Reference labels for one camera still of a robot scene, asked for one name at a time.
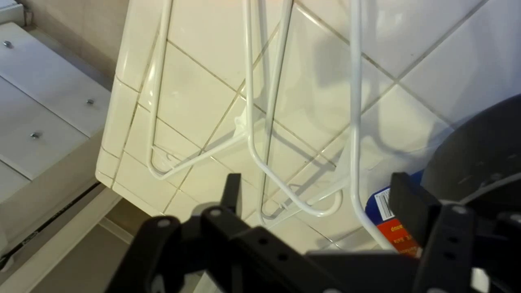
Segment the white tile wall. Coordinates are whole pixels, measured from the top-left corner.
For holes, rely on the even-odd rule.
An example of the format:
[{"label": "white tile wall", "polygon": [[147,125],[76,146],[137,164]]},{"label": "white tile wall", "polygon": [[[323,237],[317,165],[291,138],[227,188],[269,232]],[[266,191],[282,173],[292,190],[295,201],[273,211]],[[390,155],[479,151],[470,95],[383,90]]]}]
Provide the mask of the white tile wall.
[{"label": "white tile wall", "polygon": [[[256,43],[256,55],[263,53],[256,69],[256,95],[261,97],[273,85],[281,2],[269,0],[261,9],[266,35],[274,35],[269,42],[264,38],[266,50]],[[521,90],[521,4],[517,0],[364,2],[365,199],[390,182],[393,170],[422,167],[455,125]],[[349,136],[348,6],[348,0],[300,0],[294,7],[269,162],[304,198],[331,183]],[[235,116],[245,105],[238,94],[245,82],[242,24],[240,1],[177,0],[159,120],[167,139],[157,141],[167,151],[180,151],[181,141],[191,144],[186,149],[209,149],[234,133]],[[139,170],[126,173],[129,170],[120,167],[120,175],[129,177],[120,185],[142,196],[141,182],[151,183],[147,190],[160,193],[154,204],[168,212],[188,216],[196,201],[219,199],[230,170],[245,172],[250,222],[261,222],[256,203],[261,191],[271,198],[268,209],[287,199],[269,180],[263,185],[247,142],[193,167],[186,177],[157,185],[142,164],[141,139],[147,129],[134,131],[123,164]],[[333,216],[297,212],[273,230],[300,250],[374,247],[359,232],[351,208],[346,199]]]},{"label": "white tile wall", "polygon": [[[349,0],[302,0],[349,38]],[[455,27],[481,0],[370,0],[364,2],[364,51],[393,76],[401,76]]]},{"label": "white tile wall", "polygon": [[521,2],[491,0],[442,42],[405,84],[458,123],[521,92]]},{"label": "white tile wall", "polygon": [[[315,149],[349,123],[349,45],[297,7],[284,63],[278,120]],[[391,77],[364,63],[364,107],[390,87]]]},{"label": "white tile wall", "polygon": [[[256,50],[273,35],[281,19],[281,0],[253,2]],[[177,0],[170,38],[198,61],[238,87],[245,79],[243,2],[230,0]]]}]

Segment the ceramic tile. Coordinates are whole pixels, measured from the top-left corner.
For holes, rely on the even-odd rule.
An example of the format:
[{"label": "ceramic tile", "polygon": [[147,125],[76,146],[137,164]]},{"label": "ceramic tile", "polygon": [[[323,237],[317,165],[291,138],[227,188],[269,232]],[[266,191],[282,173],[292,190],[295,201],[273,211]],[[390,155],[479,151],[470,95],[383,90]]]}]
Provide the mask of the ceramic tile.
[{"label": "ceramic tile", "polygon": [[[317,152],[318,151],[310,147],[286,126],[279,123],[274,125],[269,165],[282,180],[289,180],[292,175],[295,175],[315,157]],[[271,178],[266,178],[266,182],[268,195],[274,193],[278,190],[276,183]]]},{"label": "ceramic tile", "polygon": [[[349,0],[302,0],[313,12],[349,38]],[[481,0],[374,0],[364,2],[364,51],[401,76],[452,30]]]},{"label": "ceramic tile", "polygon": [[242,183],[242,216],[248,216],[260,209],[263,190],[250,182]]},{"label": "ceramic tile", "polygon": [[[149,118],[151,112],[139,105],[126,146],[126,149],[142,164],[147,162],[151,149],[151,146],[147,144],[147,134],[151,133]],[[155,144],[164,149],[154,152],[154,164],[160,170],[170,170],[172,165],[178,164],[181,159],[190,159],[199,152],[198,144],[185,138],[180,131],[173,129],[162,120],[157,120]],[[168,177],[168,182],[181,185],[188,172],[190,168],[180,170],[178,173]]]},{"label": "ceramic tile", "polygon": [[173,45],[168,45],[162,84],[160,116],[199,146],[207,142],[237,95]]},{"label": "ceramic tile", "polygon": [[152,30],[160,27],[162,7],[164,1],[133,0],[129,2],[116,72],[136,90],[142,87],[151,63],[157,35]]},{"label": "ceramic tile", "polygon": [[[349,123],[349,45],[297,7],[292,19],[276,118],[315,149],[323,149]],[[364,59],[364,107],[391,79]]]},{"label": "ceramic tile", "polygon": [[193,216],[193,211],[198,204],[198,199],[186,195],[185,191],[178,191],[168,204],[168,208],[165,209],[165,212],[180,217],[180,221],[186,221]]},{"label": "ceramic tile", "polygon": [[[304,167],[295,177],[291,178],[291,185],[294,186],[295,193],[299,193],[304,199],[320,196],[334,182],[336,167],[326,157],[317,157],[313,162],[307,164],[307,167]],[[271,199],[286,204],[289,212],[299,211],[299,206],[281,190]],[[333,203],[334,195],[315,203],[313,206],[318,209],[328,209],[330,206],[333,206]],[[341,209],[330,216],[318,217],[305,211],[299,211],[295,216],[330,238],[339,238],[348,230],[361,225],[348,195],[344,195]]]},{"label": "ceramic tile", "polygon": [[97,178],[107,186],[113,186],[115,177],[110,177],[97,168]]},{"label": "ceramic tile", "polygon": [[230,168],[209,157],[196,164],[181,185],[181,190],[201,203],[219,201],[225,190]]},{"label": "ceramic tile", "polygon": [[521,92],[520,9],[515,0],[488,1],[405,84],[453,123]]},{"label": "ceramic tile", "polygon": [[157,180],[146,164],[129,154],[123,155],[116,182],[141,196],[155,209],[165,209],[178,190],[170,182]]},{"label": "ceramic tile", "polygon": [[[281,19],[282,1],[253,1],[253,7],[256,56]],[[243,2],[178,0],[172,19],[170,38],[175,43],[234,87],[242,84],[245,79]]]},{"label": "ceramic tile", "polygon": [[121,155],[124,151],[136,103],[137,92],[120,79],[115,79],[113,97],[103,133],[103,147],[116,155]]},{"label": "ceramic tile", "polygon": [[[253,72],[253,87],[255,87],[255,102],[263,110],[268,112],[269,95],[276,85],[278,74],[278,59],[281,55],[281,29],[276,30],[274,37],[269,40],[266,50],[255,64]],[[247,82],[242,87],[243,97],[247,97]]]},{"label": "ceramic tile", "polygon": [[[403,85],[395,85],[362,115],[362,128],[362,201],[388,185],[393,172],[422,168],[432,151],[452,131],[447,121]],[[348,139],[349,131],[338,136],[321,154],[336,164],[349,164],[339,160]]]},{"label": "ceramic tile", "polygon": [[116,170],[120,165],[120,157],[111,152],[100,149],[98,165],[97,168],[107,175],[116,177]]},{"label": "ceramic tile", "polygon": [[[219,128],[211,138],[211,142],[207,149],[216,147],[217,144],[230,139],[237,128],[237,118],[242,116],[245,110],[245,100],[242,97],[237,97],[230,110],[227,112],[227,116],[222,120]],[[260,120],[260,131],[256,131],[256,142],[260,144],[260,152],[266,152],[266,131],[263,131],[264,120]],[[227,167],[234,168],[235,172],[242,172],[243,178],[251,182],[255,186],[261,186],[263,183],[263,170],[255,162],[253,154],[250,152],[247,136],[243,141],[237,142],[235,146],[224,149],[222,152],[216,154],[216,157],[224,162]]]}]

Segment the white surface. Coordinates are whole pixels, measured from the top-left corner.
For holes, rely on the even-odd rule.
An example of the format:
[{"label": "white surface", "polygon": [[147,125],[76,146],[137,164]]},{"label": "white surface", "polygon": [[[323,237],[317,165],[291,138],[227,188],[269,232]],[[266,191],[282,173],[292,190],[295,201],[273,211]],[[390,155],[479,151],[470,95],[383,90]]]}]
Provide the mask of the white surface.
[{"label": "white surface", "polygon": [[[349,45],[304,9],[294,11],[276,118],[315,149],[349,123]],[[364,59],[364,108],[391,79]]]},{"label": "white surface", "polygon": [[[142,164],[147,164],[147,151],[151,144],[144,136],[149,134],[151,128],[147,120],[152,118],[142,105],[137,107],[133,128],[129,133],[128,151],[137,157]],[[194,155],[199,152],[199,146],[185,138],[180,131],[168,126],[164,120],[157,118],[157,139],[155,144],[165,151],[155,151],[154,164],[160,168],[168,170],[172,164],[180,162],[180,159]],[[168,177],[168,182],[181,185],[188,170]]]},{"label": "white surface", "polygon": [[168,125],[204,146],[235,95],[234,89],[194,63],[186,53],[168,45],[160,97],[160,118]]},{"label": "white surface", "polygon": [[178,191],[173,201],[170,201],[168,208],[165,209],[167,214],[177,214],[180,221],[186,221],[193,216],[194,208],[199,204],[191,195],[185,191]]},{"label": "white surface", "polygon": [[141,90],[146,79],[157,30],[160,27],[162,1],[129,1],[124,37],[118,58],[116,76]]},{"label": "white surface", "polygon": [[120,198],[121,196],[111,190],[102,191],[22,268],[2,282],[0,293],[32,291],[84,238],[84,235],[107,216]]},{"label": "white surface", "polygon": [[108,175],[116,175],[120,165],[118,155],[113,155],[111,152],[100,149],[98,155],[98,168],[103,168],[105,173]]},{"label": "white surface", "polygon": [[0,38],[14,43],[14,48],[0,46],[0,74],[6,79],[85,134],[100,133],[110,105],[105,87],[17,24],[0,25]]},{"label": "white surface", "polygon": [[[364,51],[393,76],[401,76],[481,0],[364,1]],[[349,0],[325,4],[304,0],[313,12],[349,38]]]},{"label": "white surface", "polygon": [[4,79],[0,103],[0,159],[30,178],[37,178],[87,141],[81,131]]},{"label": "white surface", "polygon": [[129,190],[134,190],[152,208],[165,209],[178,186],[165,180],[157,180],[146,164],[124,154],[116,180]]},{"label": "white surface", "polygon": [[[372,12],[372,15],[365,15],[365,29],[370,29],[370,32],[365,30],[364,33],[364,51],[369,55],[364,76],[370,77],[365,79],[364,92],[372,102],[365,103],[364,113],[364,198],[377,188],[388,185],[391,172],[422,167],[440,139],[452,131],[447,121],[460,123],[461,118],[501,100],[494,97],[491,90],[499,94],[515,92],[518,89],[514,85],[517,84],[517,66],[520,66],[520,53],[517,51],[521,51],[518,45],[520,37],[517,37],[521,25],[518,25],[515,15],[518,6],[512,0],[488,0],[486,4],[481,4],[479,0],[400,0],[370,2],[365,9]],[[141,27],[139,22],[144,22],[147,17],[149,9],[144,7],[142,11],[139,17],[128,17],[137,29]],[[278,12],[278,7],[268,9],[268,27],[273,27],[271,20],[279,20],[279,15],[273,14],[273,11]],[[242,35],[240,12],[242,1],[224,0],[204,2],[199,0],[183,0],[175,2],[170,38],[186,56],[180,63],[172,63],[172,66],[201,68],[194,71],[188,69],[191,79],[201,79],[201,82],[191,81],[191,87],[180,84],[180,89],[183,87],[186,92],[203,92],[203,87],[209,84],[209,87],[216,87],[216,84],[221,82],[224,87],[232,87],[232,90],[245,87],[240,85],[245,79],[243,51],[240,51],[243,38],[238,38],[238,35]],[[297,146],[292,147],[292,144],[289,146],[289,142],[274,138],[271,155],[274,157],[274,154],[278,154],[273,164],[276,170],[279,168],[286,173],[291,185],[302,185],[310,178],[315,180],[310,186],[310,193],[313,193],[330,180],[328,172],[325,177],[313,177],[313,173],[330,165],[326,159],[331,164],[338,164],[336,154],[349,139],[349,133],[341,133],[346,125],[349,126],[349,118],[346,118],[349,107],[346,107],[346,99],[343,99],[351,89],[348,76],[349,43],[346,42],[346,32],[349,30],[349,17],[346,17],[346,14],[349,7],[346,1],[323,2],[304,0],[297,2],[294,12],[289,53],[284,64],[287,76],[282,79],[279,90],[278,108],[281,110],[276,112],[276,118],[281,121],[279,126],[286,128],[286,136],[289,136],[291,141],[297,141]],[[478,25],[481,32],[471,29],[476,25],[473,22],[486,22],[484,19],[489,15],[491,20],[488,24]],[[142,45],[141,37],[128,38],[129,45]],[[279,35],[274,33],[268,48],[263,51],[261,61],[256,63],[255,92],[261,99],[266,99],[273,85],[271,77],[274,76],[278,42]],[[491,50],[491,53],[476,55],[476,50]],[[478,95],[476,100],[479,102],[470,103],[471,110],[455,103],[458,94],[463,90],[471,92],[470,95]],[[229,107],[224,108],[221,102],[219,107],[207,108],[206,115],[212,116],[209,120],[214,120],[211,128],[217,129],[214,136],[207,136],[212,141],[225,136],[234,126],[232,112],[240,108],[238,97],[230,95],[227,102],[230,100],[232,103],[234,99],[235,103],[230,110]],[[173,125],[172,129],[181,136],[196,136],[198,139],[204,136],[199,133],[201,121]],[[227,154],[219,154],[217,160],[224,165],[217,164],[219,167],[209,165],[204,167],[206,170],[193,170],[180,188],[196,199],[216,198],[224,186],[225,173],[222,172],[232,168],[247,170],[247,180],[255,186],[255,193],[261,191],[258,190],[258,182],[261,180],[256,180],[256,170],[251,170],[251,160],[247,159],[245,149],[245,146],[238,146]],[[268,185],[268,190],[269,195],[276,191],[271,185]],[[149,195],[147,186],[136,186],[136,190],[129,186],[126,188],[126,196],[133,198],[134,203],[139,203],[144,209],[157,211],[157,208],[141,199],[141,196],[147,195],[139,191]],[[299,214],[299,221],[325,229],[323,238],[333,242],[344,238],[348,232],[357,225],[351,216],[352,214],[339,214],[338,219],[308,221]]]},{"label": "white surface", "polygon": [[115,155],[121,155],[131,129],[137,92],[116,77],[113,95],[118,97],[113,99],[110,105],[108,121],[103,133],[103,147]]},{"label": "white surface", "polygon": [[[261,43],[266,43],[281,19],[282,1],[253,2],[255,56],[258,56]],[[266,29],[266,35],[260,35],[260,25]],[[245,81],[243,37],[242,1],[177,0],[170,38],[235,89]]]},{"label": "white surface", "polygon": [[521,2],[491,0],[406,77],[453,123],[521,92]]}]

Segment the dish rack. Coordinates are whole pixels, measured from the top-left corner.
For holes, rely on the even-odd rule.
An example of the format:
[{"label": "dish rack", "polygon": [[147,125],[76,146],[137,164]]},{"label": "dish rack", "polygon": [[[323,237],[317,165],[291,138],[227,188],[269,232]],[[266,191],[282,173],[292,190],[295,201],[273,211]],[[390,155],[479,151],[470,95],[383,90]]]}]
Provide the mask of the dish rack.
[{"label": "dish rack", "polygon": [[[351,1],[351,99],[346,99],[346,102],[351,103],[351,139],[343,149],[343,155],[339,160],[339,165],[336,168],[336,180],[333,185],[325,188],[321,193],[315,195],[312,199],[304,199],[295,193],[287,182],[281,178],[281,175],[263,159],[263,154],[260,154],[256,147],[256,138],[255,138],[255,126],[256,126],[256,115],[255,115],[255,77],[253,77],[253,15],[251,15],[251,0],[243,1],[243,20],[245,20],[245,68],[247,68],[247,107],[240,116],[235,118],[235,133],[227,141],[214,146],[209,151],[201,152],[199,155],[193,155],[186,160],[181,160],[180,164],[172,165],[168,170],[160,170],[154,164],[154,152],[162,151],[159,146],[155,146],[155,133],[157,133],[157,116],[159,116],[159,103],[160,103],[160,92],[162,92],[162,72],[164,72],[164,63],[167,55],[167,43],[168,43],[168,25],[172,20],[172,0],[164,1],[164,12],[160,20],[160,30],[159,37],[154,45],[154,58],[149,66],[149,74],[144,89],[141,90],[141,97],[152,100],[151,102],[151,118],[149,118],[149,152],[147,152],[147,167],[159,180],[167,180],[170,175],[185,170],[224,149],[229,149],[230,146],[248,141],[248,147],[251,152],[251,157],[260,165],[260,168],[269,177],[281,190],[292,199],[294,204],[299,206],[299,209],[310,212],[313,216],[326,216],[336,212],[343,199],[346,196],[351,198],[354,212],[359,217],[359,221],[364,224],[364,227],[375,237],[375,240],[383,248],[393,248],[393,245],[388,242],[388,238],[378,230],[378,227],[372,222],[372,219],[364,211],[364,203],[361,199],[361,112],[362,112],[362,0],[352,0]],[[278,99],[278,89],[279,81],[282,74],[282,63],[286,56],[286,45],[287,37],[291,30],[291,19],[292,19],[292,9],[294,9],[294,0],[284,1],[282,9],[282,20],[281,20],[281,46],[278,51],[278,63],[276,63],[276,76],[271,92],[269,92],[269,107],[266,113],[268,121],[268,133],[273,133],[274,126],[274,110],[276,110],[276,99]],[[334,203],[326,208],[320,209],[315,204],[325,198],[334,198]],[[284,211],[279,214],[266,214],[263,211],[264,195],[260,201],[260,211],[261,211],[261,221],[264,224],[278,224],[294,212],[282,208]]]}]

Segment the tile grout line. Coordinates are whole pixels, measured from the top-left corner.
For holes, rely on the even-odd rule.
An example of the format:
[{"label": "tile grout line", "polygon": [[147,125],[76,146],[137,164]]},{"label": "tile grout line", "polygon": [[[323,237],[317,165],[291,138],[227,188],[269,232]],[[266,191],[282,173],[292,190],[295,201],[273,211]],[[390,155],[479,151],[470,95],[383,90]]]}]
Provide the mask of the tile grout line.
[{"label": "tile grout line", "polygon": [[185,56],[191,58],[198,66],[201,66],[204,71],[207,71],[209,74],[212,74],[216,79],[219,79],[222,84],[225,84],[229,89],[232,89],[234,92],[237,92],[237,89],[227,82],[222,76],[219,76],[217,72],[214,72],[209,66],[206,66],[204,63],[201,63],[201,59],[198,59],[196,56],[193,56],[190,51],[186,51],[183,46],[180,46],[177,42],[168,38],[168,43],[173,45],[177,50],[180,50]]},{"label": "tile grout line", "polygon": [[419,103],[422,103],[429,112],[432,112],[434,115],[437,115],[444,123],[447,123],[450,126],[450,129],[455,129],[455,125],[444,116],[442,113],[439,113],[431,103],[427,103],[424,99],[419,97],[419,94],[416,94],[414,90],[411,90],[406,84],[398,82],[400,85],[405,87],[406,92],[409,92]]},{"label": "tile grout line", "polygon": [[[325,17],[321,17],[320,14],[317,14],[310,6],[307,6],[305,2],[302,2],[300,0],[297,1],[297,4],[315,20],[318,20],[321,25],[325,25],[330,32],[333,32],[334,35],[338,35],[341,40],[344,40],[349,46],[351,46],[351,40],[341,33],[336,27],[333,27],[330,22],[325,20]],[[382,72],[385,72],[390,79],[395,79],[395,76],[391,74],[391,71],[388,71],[385,66],[382,66],[375,58],[372,58],[369,53],[362,51],[362,56],[372,63],[375,68],[378,68]]]},{"label": "tile grout line", "polygon": [[413,61],[400,76],[396,76],[396,81],[403,81],[406,74],[409,74],[414,68],[418,68],[419,63],[422,63],[429,55],[432,55],[444,42],[447,42],[461,25],[465,25],[478,11],[481,11],[483,6],[486,6],[489,0],[481,0],[473,9],[470,9],[453,27],[450,27],[442,37],[429,46],[416,61]]}]

